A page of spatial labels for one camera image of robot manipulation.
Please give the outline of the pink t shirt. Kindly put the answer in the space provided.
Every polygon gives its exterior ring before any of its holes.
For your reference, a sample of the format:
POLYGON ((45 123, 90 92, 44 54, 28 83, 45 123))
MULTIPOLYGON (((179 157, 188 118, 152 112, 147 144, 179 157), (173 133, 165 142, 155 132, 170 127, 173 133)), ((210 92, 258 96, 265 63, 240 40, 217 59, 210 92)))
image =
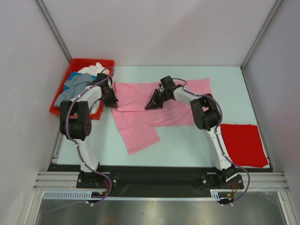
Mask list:
POLYGON ((112 109, 112 115, 130 155, 159 142, 157 127, 194 124, 189 103, 168 100, 163 108, 144 109, 158 87, 158 82, 113 85, 118 107, 112 109))

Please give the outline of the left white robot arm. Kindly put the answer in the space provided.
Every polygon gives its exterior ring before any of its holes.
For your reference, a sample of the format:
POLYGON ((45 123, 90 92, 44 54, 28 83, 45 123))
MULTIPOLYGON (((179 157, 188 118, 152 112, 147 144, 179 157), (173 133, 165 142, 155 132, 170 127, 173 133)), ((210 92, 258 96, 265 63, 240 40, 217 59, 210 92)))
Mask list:
POLYGON ((100 172, 89 135, 92 132, 90 110, 95 102, 103 101, 108 108, 118 107, 112 83, 110 75, 100 72, 75 98, 60 103, 60 132, 74 143, 81 161, 77 188, 99 188, 108 183, 107 175, 100 172))

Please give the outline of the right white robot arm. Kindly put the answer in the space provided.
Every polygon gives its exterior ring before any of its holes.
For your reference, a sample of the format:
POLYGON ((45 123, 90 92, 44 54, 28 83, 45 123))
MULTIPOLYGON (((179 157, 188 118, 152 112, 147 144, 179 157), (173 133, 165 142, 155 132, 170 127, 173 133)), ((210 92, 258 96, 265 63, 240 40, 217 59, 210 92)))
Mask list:
POLYGON ((213 154, 216 174, 213 181, 207 175, 201 177, 204 187, 227 188, 239 180, 237 165, 231 160, 221 134, 223 113, 219 103, 209 93, 199 94, 187 89, 188 82, 175 84, 174 78, 166 76, 160 80, 159 88, 145 106, 145 110, 162 108, 164 102, 172 99, 187 103, 191 107, 196 127, 205 134, 213 154))

